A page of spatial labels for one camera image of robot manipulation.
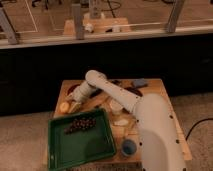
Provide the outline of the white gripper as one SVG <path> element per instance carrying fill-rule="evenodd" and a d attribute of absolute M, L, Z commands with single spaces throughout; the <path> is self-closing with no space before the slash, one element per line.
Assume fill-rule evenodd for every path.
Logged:
<path fill-rule="evenodd" d="M 95 88 L 89 85 L 86 81 L 82 82 L 75 90 L 70 93 L 65 100 L 73 102 L 68 110 L 69 113 L 74 113 L 81 108 L 81 103 L 84 103 L 90 95 L 95 91 Z"/>

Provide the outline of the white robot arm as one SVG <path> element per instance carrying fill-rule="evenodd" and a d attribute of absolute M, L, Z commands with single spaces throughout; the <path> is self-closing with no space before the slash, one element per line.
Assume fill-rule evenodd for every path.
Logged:
<path fill-rule="evenodd" d="M 186 171 L 181 145 L 170 106 L 159 94 L 142 97 L 107 80 L 96 70 L 89 70 L 85 80 L 66 99 L 85 102 L 97 89 L 106 92 L 137 120 L 142 142 L 142 166 L 146 171 Z"/>

